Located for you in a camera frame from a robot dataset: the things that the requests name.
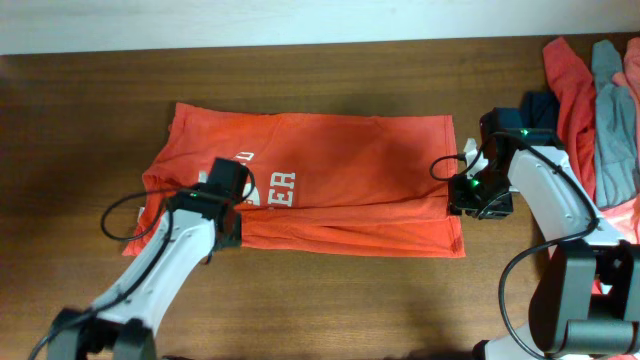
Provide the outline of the orange soccer t-shirt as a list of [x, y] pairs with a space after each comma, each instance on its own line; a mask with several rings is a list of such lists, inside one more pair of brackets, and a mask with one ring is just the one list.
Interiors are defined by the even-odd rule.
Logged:
[[150, 197], [125, 254], [149, 242], [162, 191], [187, 187], [215, 159], [252, 172], [240, 206], [248, 248], [356, 256], [464, 255], [444, 178], [456, 172], [448, 115], [259, 115], [178, 104], [143, 173]]

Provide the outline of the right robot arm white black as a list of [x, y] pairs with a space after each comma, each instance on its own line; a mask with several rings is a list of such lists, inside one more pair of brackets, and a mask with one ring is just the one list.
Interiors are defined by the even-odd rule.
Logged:
[[[597, 209], [549, 130], [487, 131], [469, 139], [457, 160], [466, 167], [448, 178], [454, 215], [503, 219], [513, 193], [527, 203], [543, 243], [514, 256], [498, 283], [507, 333], [483, 340], [476, 359], [612, 359], [639, 356], [639, 247]], [[515, 327], [507, 312], [506, 283], [525, 258], [549, 262], [531, 297], [527, 322]]]

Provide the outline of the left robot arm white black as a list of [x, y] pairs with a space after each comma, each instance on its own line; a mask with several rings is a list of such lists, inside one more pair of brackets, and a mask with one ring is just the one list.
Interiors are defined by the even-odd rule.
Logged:
[[154, 235], [116, 282], [85, 310], [62, 310], [34, 347], [48, 359], [155, 359], [155, 336], [183, 283], [202, 260], [241, 243], [241, 186], [200, 183], [161, 201]]

